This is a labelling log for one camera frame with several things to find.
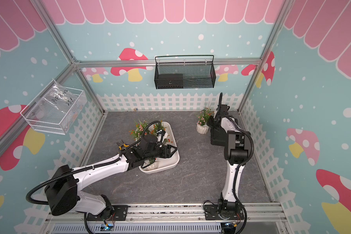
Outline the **red flower pot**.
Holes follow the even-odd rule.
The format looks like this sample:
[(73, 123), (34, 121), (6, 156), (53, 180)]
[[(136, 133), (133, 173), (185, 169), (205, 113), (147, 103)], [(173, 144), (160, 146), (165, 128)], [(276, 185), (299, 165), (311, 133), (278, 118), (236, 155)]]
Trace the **red flower pot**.
[(152, 130), (151, 130), (151, 134), (152, 135), (154, 135), (154, 136), (157, 136), (157, 134), (158, 134), (158, 132), (160, 131), (160, 130), (165, 130), (166, 128), (165, 128), (165, 126), (164, 126), (164, 124), (163, 124), (163, 122), (161, 122), (161, 123), (155, 123), (155, 124), (153, 124), (152, 125)]
[(144, 171), (151, 171), (157, 169), (159, 166), (159, 163), (157, 162), (157, 159), (149, 159), (145, 160), (144, 164), (142, 165), (142, 169)]

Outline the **red flower pot front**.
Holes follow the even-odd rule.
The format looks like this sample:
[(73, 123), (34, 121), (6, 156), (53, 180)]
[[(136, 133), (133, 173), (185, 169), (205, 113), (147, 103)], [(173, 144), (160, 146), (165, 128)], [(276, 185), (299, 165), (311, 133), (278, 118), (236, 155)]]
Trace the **red flower pot front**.
[(164, 124), (163, 124), (163, 122), (161, 122), (161, 123), (155, 123), (155, 124), (153, 124), (152, 125), (152, 130), (151, 130), (151, 134), (152, 135), (154, 135), (154, 136), (157, 136), (157, 134), (158, 134), (158, 132), (160, 131), (160, 130), (165, 130), (166, 128), (165, 128), (165, 126), (164, 126)]

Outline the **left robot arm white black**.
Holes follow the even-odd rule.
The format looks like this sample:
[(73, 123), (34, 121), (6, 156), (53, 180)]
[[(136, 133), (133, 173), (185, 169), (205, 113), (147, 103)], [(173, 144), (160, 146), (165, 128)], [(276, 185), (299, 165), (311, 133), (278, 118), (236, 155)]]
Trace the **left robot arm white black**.
[(168, 122), (153, 121), (145, 127), (154, 134), (143, 132), (130, 145), (119, 144), (118, 153), (106, 160), (83, 167), (70, 168), (63, 165), (53, 177), (31, 189), (26, 200), (37, 205), (48, 205), (53, 216), (68, 212), (89, 213), (107, 219), (114, 208), (105, 195), (92, 195), (83, 189), (106, 177), (120, 174), (137, 167), (147, 168), (150, 161), (170, 159), (177, 154), (177, 147), (166, 143), (172, 130)]

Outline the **pink flower white pot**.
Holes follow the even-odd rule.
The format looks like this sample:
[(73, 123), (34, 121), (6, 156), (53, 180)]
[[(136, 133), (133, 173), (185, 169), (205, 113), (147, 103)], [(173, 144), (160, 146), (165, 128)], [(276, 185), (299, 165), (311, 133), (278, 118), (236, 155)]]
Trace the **pink flower white pot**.
[(143, 132), (145, 135), (150, 134), (150, 130), (146, 129), (146, 127), (148, 126), (148, 123), (146, 121), (138, 121), (135, 123), (135, 127), (133, 130), (130, 130), (130, 136), (134, 139), (134, 140), (138, 140)]

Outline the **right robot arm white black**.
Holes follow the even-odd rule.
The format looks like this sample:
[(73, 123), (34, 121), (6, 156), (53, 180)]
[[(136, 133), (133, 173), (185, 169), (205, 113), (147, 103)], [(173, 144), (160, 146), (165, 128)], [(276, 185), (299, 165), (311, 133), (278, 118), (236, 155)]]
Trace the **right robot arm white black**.
[(253, 157), (254, 143), (251, 133), (243, 130), (229, 114), (230, 106), (222, 104), (222, 98), (221, 93), (215, 115), (207, 125), (211, 128), (211, 144), (224, 147), (226, 180), (217, 204), (207, 201), (203, 209), (206, 220), (234, 220), (235, 225), (247, 221), (247, 212), (238, 198), (238, 189), (243, 169)]

